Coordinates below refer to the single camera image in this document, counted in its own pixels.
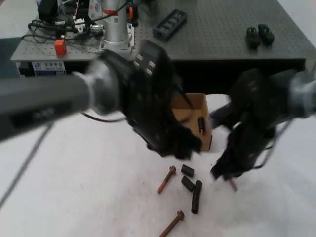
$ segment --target wire bundle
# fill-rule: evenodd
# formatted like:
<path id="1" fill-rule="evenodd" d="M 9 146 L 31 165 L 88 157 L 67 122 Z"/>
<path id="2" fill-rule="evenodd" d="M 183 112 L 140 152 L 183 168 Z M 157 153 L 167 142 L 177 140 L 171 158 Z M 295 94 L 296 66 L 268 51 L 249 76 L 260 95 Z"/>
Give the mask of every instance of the wire bundle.
<path id="1" fill-rule="evenodd" d="M 73 2 L 72 0 L 66 1 L 64 3 L 62 3 L 59 6 L 59 11 L 60 11 L 60 7 L 63 5 L 66 5 L 68 3 Z M 111 17 L 115 14 L 117 14 L 119 11 L 121 11 L 125 6 L 127 6 L 127 4 L 130 1 L 126 1 L 125 4 L 123 4 L 118 10 L 114 11 L 113 13 L 106 15 L 104 17 L 100 17 L 98 19 L 94 19 L 94 20 L 90 20 L 88 22 L 86 22 L 86 25 L 91 25 L 99 20 L 103 20 L 106 19 L 108 17 Z M 74 14 L 74 19 L 76 18 L 77 14 L 78 14 L 78 8 L 79 8 L 79 0 L 77 1 L 77 6 L 76 6 L 76 11 Z M 69 18 L 67 18 L 68 20 L 64 21 L 65 23 L 63 25 L 53 25 L 53 24 L 49 24 L 47 22 L 44 22 L 42 20 L 33 20 L 30 24 L 28 24 L 28 28 L 30 29 L 30 31 L 32 32 L 32 34 L 26 34 L 22 36 L 22 40 L 26 37 L 33 37 L 33 39 L 37 42 L 37 43 L 45 43 L 48 40 L 57 40 L 60 38 L 60 36 L 62 35 L 62 33 L 64 34 L 65 32 L 73 32 L 73 33 L 77 33 L 77 29 L 76 29 L 76 25 L 82 25 L 82 23 L 74 23 L 73 21 L 71 21 Z M 43 34 L 36 34 L 36 31 L 40 30 Z M 87 30 L 86 34 L 80 34 L 77 37 L 74 38 L 65 38 L 65 41 L 69 41 L 69 40 L 85 40 L 88 38 L 92 38 L 92 37 L 97 37 L 100 35 L 96 35 L 96 34 L 90 34 L 89 33 L 90 30 Z"/>

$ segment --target red component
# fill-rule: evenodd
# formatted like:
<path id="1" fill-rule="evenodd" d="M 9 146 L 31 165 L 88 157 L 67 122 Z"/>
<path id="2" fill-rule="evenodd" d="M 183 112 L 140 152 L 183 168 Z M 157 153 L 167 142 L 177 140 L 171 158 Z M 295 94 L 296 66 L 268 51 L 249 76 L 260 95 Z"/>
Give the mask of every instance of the red component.
<path id="1" fill-rule="evenodd" d="M 129 18 L 130 18 L 131 21 L 134 20 L 134 13 L 133 13 L 133 8 L 132 7 L 129 8 Z"/>
<path id="2" fill-rule="evenodd" d="M 114 12 L 116 12 L 115 10 L 107 10 L 107 9 L 104 9 L 104 8 L 102 10 L 107 15 L 112 15 Z"/>
<path id="3" fill-rule="evenodd" d="M 54 45 L 55 45 L 56 54 L 64 55 L 67 52 L 66 43 L 63 39 L 57 39 Z"/>

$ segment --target bolt head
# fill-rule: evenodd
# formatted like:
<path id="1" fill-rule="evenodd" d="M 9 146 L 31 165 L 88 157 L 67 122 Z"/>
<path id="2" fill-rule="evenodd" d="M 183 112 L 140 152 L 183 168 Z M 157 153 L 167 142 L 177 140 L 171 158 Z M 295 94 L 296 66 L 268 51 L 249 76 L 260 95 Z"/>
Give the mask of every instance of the bolt head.
<path id="1" fill-rule="evenodd" d="M 176 174 L 176 167 L 174 167 L 174 166 L 171 166 L 170 168 L 169 168 L 169 170 L 173 173 L 173 174 Z"/>
<path id="2" fill-rule="evenodd" d="M 183 211 L 178 211 L 178 217 L 180 218 L 181 221 L 183 221 L 183 219 L 184 219 Z"/>

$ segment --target label sticker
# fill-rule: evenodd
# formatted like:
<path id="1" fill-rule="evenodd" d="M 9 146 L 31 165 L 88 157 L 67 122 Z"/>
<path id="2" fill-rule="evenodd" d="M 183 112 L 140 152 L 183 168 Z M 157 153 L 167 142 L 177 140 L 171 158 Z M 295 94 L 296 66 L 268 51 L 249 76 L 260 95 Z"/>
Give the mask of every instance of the label sticker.
<path id="1" fill-rule="evenodd" d="M 110 15 L 110 14 L 113 14 L 116 12 L 114 10 L 106 10 L 104 8 L 102 9 L 102 11 L 103 11 L 103 16 L 107 16 L 107 15 Z M 118 23 L 119 22 L 119 13 L 116 13 L 113 16 L 108 17 L 104 20 L 108 23 Z"/>
<path id="2" fill-rule="evenodd" d="M 63 76 L 66 75 L 64 62 L 49 61 L 49 62 L 32 62 L 36 76 Z"/>

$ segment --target black rubber cylinder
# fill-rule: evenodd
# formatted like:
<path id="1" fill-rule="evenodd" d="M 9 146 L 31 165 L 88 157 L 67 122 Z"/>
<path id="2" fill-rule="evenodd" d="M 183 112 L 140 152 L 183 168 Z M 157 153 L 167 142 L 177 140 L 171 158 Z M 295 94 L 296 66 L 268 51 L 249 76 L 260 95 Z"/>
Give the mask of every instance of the black rubber cylinder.
<path id="1" fill-rule="evenodd" d="M 198 214 L 198 208 L 199 208 L 199 195 L 202 190 L 202 181 L 197 180 L 196 185 L 193 191 L 193 196 L 192 196 L 192 207 L 191 207 L 191 212 L 193 214 Z"/>
<path id="2" fill-rule="evenodd" d="M 182 165 L 181 172 L 184 173 L 185 175 L 188 175 L 189 177 L 193 177 L 194 175 L 194 169 L 186 166 L 185 164 Z"/>
<path id="3" fill-rule="evenodd" d="M 205 128 L 205 120 L 204 120 L 203 116 L 200 116 L 197 121 L 198 121 L 198 130 L 199 130 L 200 134 L 202 134 L 202 136 L 204 136 L 206 128 Z"/>
<path id="4" fill-rule="evenodd" d="M 183 176 L 181 183 L 190 191 L 192 192 L 194 190 L 194 183 L 191 182 L 190 179 L 188 179 L 187 176 Z"/>

